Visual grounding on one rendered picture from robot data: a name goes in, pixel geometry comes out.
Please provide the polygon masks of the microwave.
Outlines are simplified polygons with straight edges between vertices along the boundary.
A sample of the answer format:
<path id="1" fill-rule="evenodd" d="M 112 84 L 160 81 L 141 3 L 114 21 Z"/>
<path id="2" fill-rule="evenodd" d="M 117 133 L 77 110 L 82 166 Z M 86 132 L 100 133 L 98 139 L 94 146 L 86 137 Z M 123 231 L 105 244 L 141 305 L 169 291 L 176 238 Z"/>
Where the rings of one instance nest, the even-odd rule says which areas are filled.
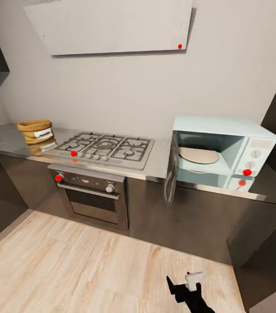
<path id="1" fill-rule="evenodd" d="M 175 115 L 166 209 L 172 209 L 179 167 L 257 176 L 276 144 L 276 135 L 252 120 Z"/>

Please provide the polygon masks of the popcorn bag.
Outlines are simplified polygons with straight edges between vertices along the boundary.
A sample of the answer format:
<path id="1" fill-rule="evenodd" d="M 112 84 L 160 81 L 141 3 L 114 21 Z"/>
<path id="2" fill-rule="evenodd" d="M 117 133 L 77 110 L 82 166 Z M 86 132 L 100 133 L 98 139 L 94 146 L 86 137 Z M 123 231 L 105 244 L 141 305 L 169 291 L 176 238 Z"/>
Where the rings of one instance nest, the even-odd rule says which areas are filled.
<path id="1" fill-rule="evenodd" d="M 31 120 L 18 123 L 17 127 L 27 144 L 37 144 L 53 138 L 52 125 L 50 120 Z"/>

